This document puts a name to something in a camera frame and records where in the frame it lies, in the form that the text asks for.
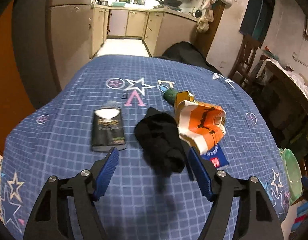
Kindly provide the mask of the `orange white snack bag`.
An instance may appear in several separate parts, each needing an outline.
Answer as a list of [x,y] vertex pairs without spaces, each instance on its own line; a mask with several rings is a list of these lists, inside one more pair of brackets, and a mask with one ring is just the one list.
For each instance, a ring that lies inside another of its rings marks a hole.
[[179,137],[199,154],[211,150],[226,134],[225,111],[220,106],[183,100],[176,108]]

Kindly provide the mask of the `dark wooden chair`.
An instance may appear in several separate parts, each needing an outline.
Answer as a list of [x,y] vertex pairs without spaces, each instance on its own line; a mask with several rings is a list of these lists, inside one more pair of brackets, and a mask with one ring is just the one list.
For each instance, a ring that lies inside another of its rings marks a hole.
[[245,35],[232,70],[228,75],[232,79],[235,73],[238,72],[241,75],[238,85],[244,90],[249,89],[253,85],[249,71],[251,70],[259,46],[260,42],[258,40],[255,40],[251,35]]

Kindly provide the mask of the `green bottle cap piece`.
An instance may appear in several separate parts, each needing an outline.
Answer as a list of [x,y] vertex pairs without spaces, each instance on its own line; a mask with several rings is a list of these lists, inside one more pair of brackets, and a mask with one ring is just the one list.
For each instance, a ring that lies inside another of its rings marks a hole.
[[169,88],[164,92],[163,98],[169,105],[173,106],[175,104],[177,93],[178,91],[175,90],[174,88]]

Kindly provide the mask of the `orange wooden cabinet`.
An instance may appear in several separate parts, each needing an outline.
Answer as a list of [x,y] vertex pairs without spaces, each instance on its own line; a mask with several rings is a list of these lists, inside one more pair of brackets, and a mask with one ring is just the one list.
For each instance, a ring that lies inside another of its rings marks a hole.
[[12,43],[11,1],[0,16],[0,155],[12,129],[35,109],[18,72]]

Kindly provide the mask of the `yellow cardboard box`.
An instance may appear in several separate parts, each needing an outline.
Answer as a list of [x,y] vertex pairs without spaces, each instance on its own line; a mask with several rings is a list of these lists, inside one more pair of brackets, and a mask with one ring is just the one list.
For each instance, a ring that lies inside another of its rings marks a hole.
[[176,115],[180,115],[182,111],[187,108],[196,108],[197,104],[194,102],[194,95],[189,91],[177,92],[174,102],[174,110]]

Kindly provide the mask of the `grey refrigerator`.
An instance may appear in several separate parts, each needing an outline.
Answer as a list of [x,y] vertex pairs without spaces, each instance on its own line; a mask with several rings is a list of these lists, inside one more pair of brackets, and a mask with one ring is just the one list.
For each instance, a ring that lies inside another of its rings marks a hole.
[[90,59],[92,0],[15,0],[12,42],[34,108],[54,99]]

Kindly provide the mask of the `black cloth covered object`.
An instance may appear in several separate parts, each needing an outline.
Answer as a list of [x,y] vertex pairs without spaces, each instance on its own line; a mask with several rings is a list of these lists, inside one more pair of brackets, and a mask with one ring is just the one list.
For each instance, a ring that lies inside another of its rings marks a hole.
[[162,56],[157,56],[157,58],[189,64],[221,74],[220,71],[206,61],[206,58],[190,42],[175,43],[166,49]]

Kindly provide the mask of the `black sock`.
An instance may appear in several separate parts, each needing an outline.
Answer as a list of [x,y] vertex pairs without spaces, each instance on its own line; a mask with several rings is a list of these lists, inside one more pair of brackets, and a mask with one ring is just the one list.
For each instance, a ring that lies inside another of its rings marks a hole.
[[182,173],[186,155],[172,116],[150,107],[136,124],[134,134],[155,174],[170,177],[172,173]]

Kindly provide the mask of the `blue checkered tablecloth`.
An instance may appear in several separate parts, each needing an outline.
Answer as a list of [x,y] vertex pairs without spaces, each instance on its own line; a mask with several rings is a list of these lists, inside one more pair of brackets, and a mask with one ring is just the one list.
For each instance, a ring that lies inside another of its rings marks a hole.
[[276,143],[252,98],[234,81],[207,69],[152,57],[106,55],[83,66],[51,102],[7,137],[1,203],[6,228],[22,239],[32,207],[49,176],[73,177],[104,158],[91,150],[93,113],[115,101],[122,110],[126,149],[106,194],[96,202],[111,239],[197,239],[211,209],[188,173],[174,173],[164,192],[143,158],[136,124],[153,107],[173,114],[162,89],[173,85],[226,112],[219,145],[234,178],[260,179],[280,221],[289,187]]

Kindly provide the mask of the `blue white small box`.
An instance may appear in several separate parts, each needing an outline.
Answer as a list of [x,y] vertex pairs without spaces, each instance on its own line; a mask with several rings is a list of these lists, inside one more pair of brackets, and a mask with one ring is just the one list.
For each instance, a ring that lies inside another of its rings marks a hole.
[[211,161],[217,169],[224,168],[229,165],[229,162],[226,159],[226,156],[223,153],[223,150],[219,144],[216,144],[213,148],[211,148],[207,152],[204,152],[201,157],[204,160]]

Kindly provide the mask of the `black wok on stove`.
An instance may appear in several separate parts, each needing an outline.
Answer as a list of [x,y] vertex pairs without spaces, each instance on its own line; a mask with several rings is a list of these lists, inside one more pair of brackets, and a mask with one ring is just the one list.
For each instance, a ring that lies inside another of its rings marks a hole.
[[159,4],[167,5],[170,7],[179,7],[182,4],[182,1],[178,0],[158,0]]

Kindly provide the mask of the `dark wooden dining table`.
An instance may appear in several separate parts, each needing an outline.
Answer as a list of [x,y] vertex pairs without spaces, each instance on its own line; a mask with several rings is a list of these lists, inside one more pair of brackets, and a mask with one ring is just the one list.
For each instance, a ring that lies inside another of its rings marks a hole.
[[301,158],[308,154],[308,99],[287,72],[271,60],[265,61],[264,70],[270,77],[254,102],[276,145]]

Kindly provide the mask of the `black foil packet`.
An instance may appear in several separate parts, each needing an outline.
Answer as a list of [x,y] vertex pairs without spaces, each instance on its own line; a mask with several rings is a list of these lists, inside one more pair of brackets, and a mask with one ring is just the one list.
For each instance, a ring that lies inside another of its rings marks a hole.
[[91,150],[108,152],[112,147],[119,151],[126,149],[121,104],[108,101],[93,114]]

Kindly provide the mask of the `white sheet on table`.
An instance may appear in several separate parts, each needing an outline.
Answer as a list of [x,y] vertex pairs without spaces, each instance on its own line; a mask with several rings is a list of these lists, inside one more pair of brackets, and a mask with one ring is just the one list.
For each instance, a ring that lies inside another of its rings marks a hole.
[[256,72],[256,79],[260,82],[265,83],[270,78],[269,74],[266,74],[266,63],[273,63],[279,70],[281,70],[286,76],[288,76],[294,84],[302,91],[305,97],[308,100],[308,86],[305,84],[305,80],[297,73],[285,70],[277,60],[275,59],[265,59],[260,61],[261,64],[257,64],[254,70],[257,70],[257,67],[260,66],[259,70]]

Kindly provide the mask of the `dark window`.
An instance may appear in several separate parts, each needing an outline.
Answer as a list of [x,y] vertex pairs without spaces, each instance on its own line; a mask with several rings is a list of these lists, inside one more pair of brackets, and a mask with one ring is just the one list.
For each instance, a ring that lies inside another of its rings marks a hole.
[[275,6],[275,0],[249,0],[239,29],[262,44],[266,37]]

